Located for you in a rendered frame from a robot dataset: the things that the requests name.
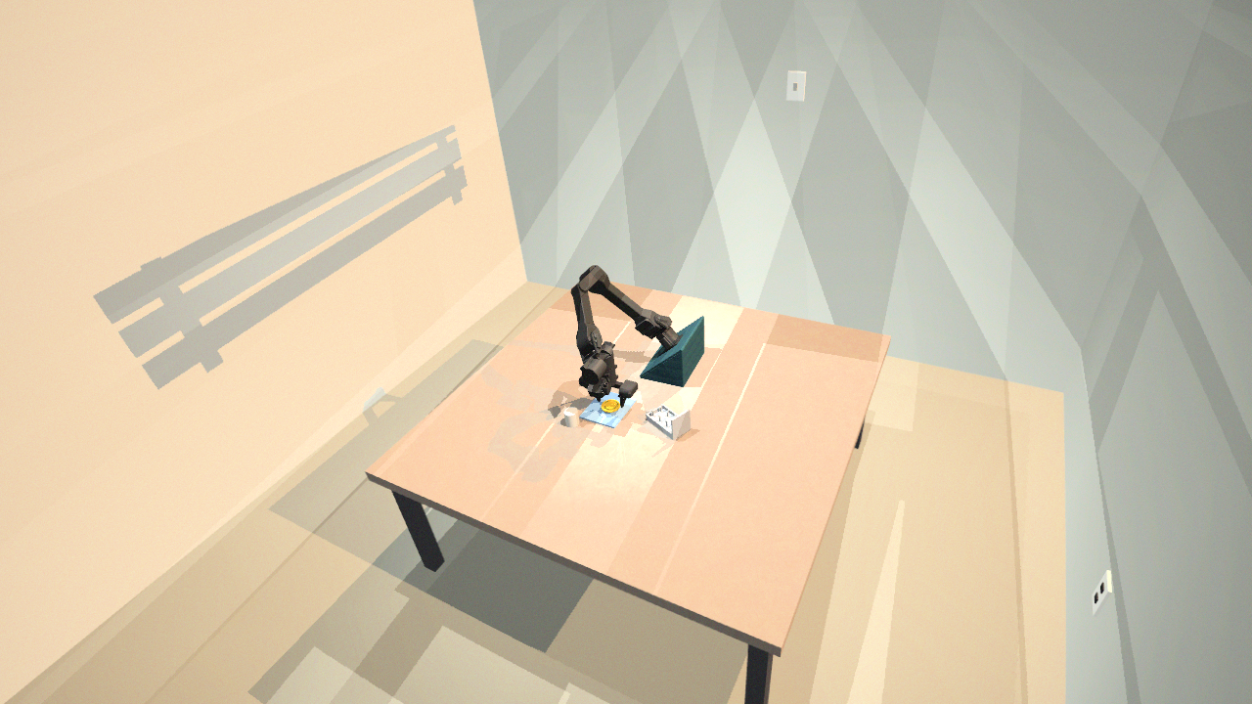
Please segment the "white dish rack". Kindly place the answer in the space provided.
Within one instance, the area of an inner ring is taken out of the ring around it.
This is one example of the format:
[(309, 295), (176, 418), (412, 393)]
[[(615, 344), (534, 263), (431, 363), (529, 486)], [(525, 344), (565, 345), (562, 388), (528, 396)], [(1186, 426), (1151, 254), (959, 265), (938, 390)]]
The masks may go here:
[(669, 410), (665, 405), (660, 405), (656, 410), (646, 413), (646, 420), (654, 423), (654, 427), (660, 428), (664, 435), (669, 438), (677, 438), (681, 435), (689, 432), (692, 428), (692, 410), (685, 410), (684, 413), (677, 413)]

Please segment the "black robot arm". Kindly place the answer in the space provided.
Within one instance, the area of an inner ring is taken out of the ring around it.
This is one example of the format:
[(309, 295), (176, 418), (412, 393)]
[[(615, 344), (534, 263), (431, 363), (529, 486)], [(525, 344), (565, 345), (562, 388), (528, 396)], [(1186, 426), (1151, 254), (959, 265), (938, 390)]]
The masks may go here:
[(578, 324), (576, 346), (580, 349), (583, 362), (580, 370), (582, 371), (585, 382), (588, 383), (588, 395), (603, 398), (603, 396), (611, 393), (611, 380), (603, 373), (613, 367), (613, 343), (608, 342), (608, 339), (603, 341), (598, 326), (593, 324), (588, 292), (602, 294), (606, 299), (611, 299), (613, 306), (634, 319), (636, 324), (635, 329), (651, 339), (655, 337), (660, 339), (660, 343), (665, 348), (664, 352), (677, 346), (679, 339), (684, 338), (684, 334), (679, 337), (672, 327), (670, 327), (674, 324), (670, 317), (657, 314), (652, 309), (644, 309), (644, 307), (629, 298), (627, 294), (623, 294), (617, 286), (613, 286), (608, 281), (608, 276), (601, 267), (591, 266), (586, 269), (583, 276), (580, 276), (578, 284), (571, 289)]

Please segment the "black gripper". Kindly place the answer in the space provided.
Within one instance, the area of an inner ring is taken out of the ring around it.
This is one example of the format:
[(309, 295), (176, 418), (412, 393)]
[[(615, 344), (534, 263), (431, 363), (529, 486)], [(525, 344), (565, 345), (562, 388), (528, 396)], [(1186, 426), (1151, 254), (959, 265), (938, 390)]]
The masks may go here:
[[(617, 397), (620, 397), (620, 407), (623, 407), (626, 398), (632, 398), (632, 395), (639, 391), (639, 382), (636, 380), (623, 380), (623, 382), (620, 382), (618, 375), (613, 372), (616, 367), (617, 365), (613, 365), (612, 370), (606, 371), (603, 375), (607, 375), (608, 380), (611, 380), (611, 387), (620, 390)], [(586, 390), (588, 388), (588, 383), (585, 382), (582, 375), (580, 377), (580, 386), (583, 386)]]

